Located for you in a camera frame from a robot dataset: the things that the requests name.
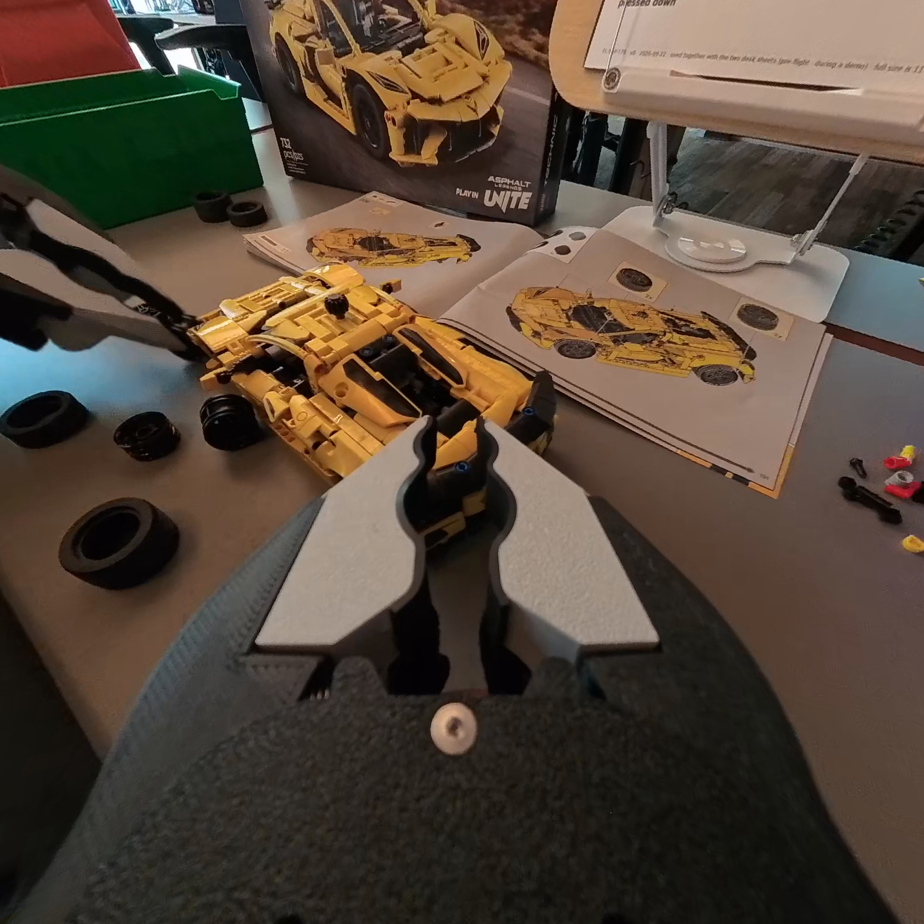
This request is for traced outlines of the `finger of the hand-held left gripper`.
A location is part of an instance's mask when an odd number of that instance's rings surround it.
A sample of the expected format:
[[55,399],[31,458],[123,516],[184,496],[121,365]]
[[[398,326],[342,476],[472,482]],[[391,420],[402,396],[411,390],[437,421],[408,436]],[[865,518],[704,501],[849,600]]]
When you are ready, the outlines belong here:
[[188,336],[194,320],[136,270],[132,260],[86,248],[3,248],[2,339],[31,351],[49,343],[81,351],[117,337],[201,356]]
[[197,323],[110,237],[41,200],[28,202],[28,249],[72,282],[168,330],[191,330]]

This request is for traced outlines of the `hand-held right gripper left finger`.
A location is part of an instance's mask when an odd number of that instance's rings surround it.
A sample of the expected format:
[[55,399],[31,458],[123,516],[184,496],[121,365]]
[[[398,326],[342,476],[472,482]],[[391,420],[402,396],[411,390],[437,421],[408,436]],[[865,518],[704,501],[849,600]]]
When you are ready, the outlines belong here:
[[392,693],[443,690],[425,542],[407,511],[426,499],[435,437],[433,418],[418,419],[324,495],[257,631],[258,653],[362,656]]

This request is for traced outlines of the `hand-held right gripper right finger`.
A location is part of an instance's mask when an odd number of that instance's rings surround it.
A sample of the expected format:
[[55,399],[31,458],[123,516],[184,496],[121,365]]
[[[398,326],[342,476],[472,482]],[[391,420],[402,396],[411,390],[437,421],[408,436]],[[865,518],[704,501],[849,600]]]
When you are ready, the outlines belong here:
[[656,651],[652,618],[590,497],[506,430],[479,426],[496,526],[479,651],[489,693],[522,694],[545,659]]

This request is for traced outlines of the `yellow toy brick car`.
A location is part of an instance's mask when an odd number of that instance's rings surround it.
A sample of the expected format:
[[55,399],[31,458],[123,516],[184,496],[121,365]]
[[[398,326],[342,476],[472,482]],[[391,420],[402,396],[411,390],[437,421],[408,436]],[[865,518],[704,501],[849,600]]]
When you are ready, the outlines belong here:
[[433,548],[486,508],[476,421],[538,455],[551,442],[551,376],[530,379],[462,333],[335,262],[221,302],[189,331],[206,355],[202,386],[227,386],[321,476],[344,479],[411,423],[436,424],[431,505],[414,519]]

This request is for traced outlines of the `grey desk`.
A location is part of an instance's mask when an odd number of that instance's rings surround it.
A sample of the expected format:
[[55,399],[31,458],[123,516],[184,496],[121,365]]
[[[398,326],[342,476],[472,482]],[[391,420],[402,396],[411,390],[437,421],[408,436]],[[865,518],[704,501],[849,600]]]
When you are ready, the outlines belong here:
[[[922,448],[922,367],[905,358],[832,343],[776,500],[567,400],[549,459],[716,605],[773,685],[873,882],[901,918],[922,922],[922,559],[857,547],[834,505],[839,447],[890,438]],[[2,440],[2,587],[103,755],[185,620],[322,482],[272,441],[238,454],[204,445],[191,365],[160,350],[3,344],[2,409],[47,389],[71,392],[94,418],[47,449]],[[145,411],[181,435],[146,463],[113,440]],[[134,591],[68,576],[64,532],[127,495],[176,519],[179,560]]]

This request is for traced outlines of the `green plastic bin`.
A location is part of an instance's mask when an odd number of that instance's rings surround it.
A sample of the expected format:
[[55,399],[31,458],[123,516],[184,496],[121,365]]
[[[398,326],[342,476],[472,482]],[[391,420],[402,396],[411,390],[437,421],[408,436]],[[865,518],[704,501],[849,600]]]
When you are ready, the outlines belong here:
[[1,161],[104,229],[263,184],[239,86],[185,67],[2,89]]

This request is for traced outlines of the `black ridged toy part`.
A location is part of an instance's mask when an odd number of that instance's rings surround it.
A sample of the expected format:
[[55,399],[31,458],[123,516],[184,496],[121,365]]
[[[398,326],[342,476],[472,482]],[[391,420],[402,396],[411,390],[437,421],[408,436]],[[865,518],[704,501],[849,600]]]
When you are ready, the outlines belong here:
[[168,417],[159,411],[145,411],[121,422],[113,440],[131,459],[151,462],[172,454],[181,435]]
[[226,453],[257,445],[265,436],[255,409],[239,395],[206,398],[200,408],[200,420],[206,444]]

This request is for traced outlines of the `wheel picture instruction booklet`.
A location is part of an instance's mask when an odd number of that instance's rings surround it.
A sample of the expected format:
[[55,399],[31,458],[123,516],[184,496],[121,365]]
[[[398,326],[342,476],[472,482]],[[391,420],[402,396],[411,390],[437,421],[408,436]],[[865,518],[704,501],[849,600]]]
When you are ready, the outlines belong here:
[[441,317],[631,431],[778,497],[832,343],[825,327],[571,226]]

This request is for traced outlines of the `dark office chair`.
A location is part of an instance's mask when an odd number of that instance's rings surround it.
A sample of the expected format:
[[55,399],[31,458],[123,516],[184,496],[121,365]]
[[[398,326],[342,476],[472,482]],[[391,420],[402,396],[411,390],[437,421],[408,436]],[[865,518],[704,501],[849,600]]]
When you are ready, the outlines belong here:
[[211,2],[112,2],[116,18],[144,68],[174,76],[181,66],[228,78],[243,97],[264,102],[260,75],[238,11],[231,21],[214,16]]

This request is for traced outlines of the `cluster of small loose bricks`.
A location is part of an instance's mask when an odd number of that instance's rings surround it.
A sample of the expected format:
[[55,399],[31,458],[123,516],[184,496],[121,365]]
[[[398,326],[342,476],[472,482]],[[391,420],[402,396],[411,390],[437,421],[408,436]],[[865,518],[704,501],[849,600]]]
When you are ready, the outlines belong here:
[[834,456],[834,505],[853,543],[922,559],[922,456],[893,439],[851,440]]

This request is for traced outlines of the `toy car set box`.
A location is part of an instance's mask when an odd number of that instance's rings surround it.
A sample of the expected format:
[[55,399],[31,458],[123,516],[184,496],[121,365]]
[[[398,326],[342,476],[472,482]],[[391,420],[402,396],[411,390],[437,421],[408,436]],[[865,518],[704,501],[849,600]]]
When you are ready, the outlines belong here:
[[246,1],[292,179],[535,226],[555,211],[567,104],[554,1]]

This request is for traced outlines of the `white rounded object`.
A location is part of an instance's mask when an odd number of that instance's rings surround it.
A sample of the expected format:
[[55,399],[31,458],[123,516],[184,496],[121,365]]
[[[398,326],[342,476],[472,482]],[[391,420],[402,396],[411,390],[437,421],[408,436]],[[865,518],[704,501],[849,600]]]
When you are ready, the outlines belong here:
[[626,209],[604,230],[714,283],[808,321],[824,321],[849,268],[839,250],[806,251],[776,233],[686,211],[658,224],[651,205]]

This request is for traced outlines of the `printed instruction sheet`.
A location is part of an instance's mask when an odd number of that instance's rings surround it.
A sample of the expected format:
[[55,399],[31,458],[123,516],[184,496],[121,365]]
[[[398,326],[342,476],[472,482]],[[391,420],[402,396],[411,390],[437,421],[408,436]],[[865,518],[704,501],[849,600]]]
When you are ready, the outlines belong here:
[[585,67],[913,94],[921,1],[606,1]]

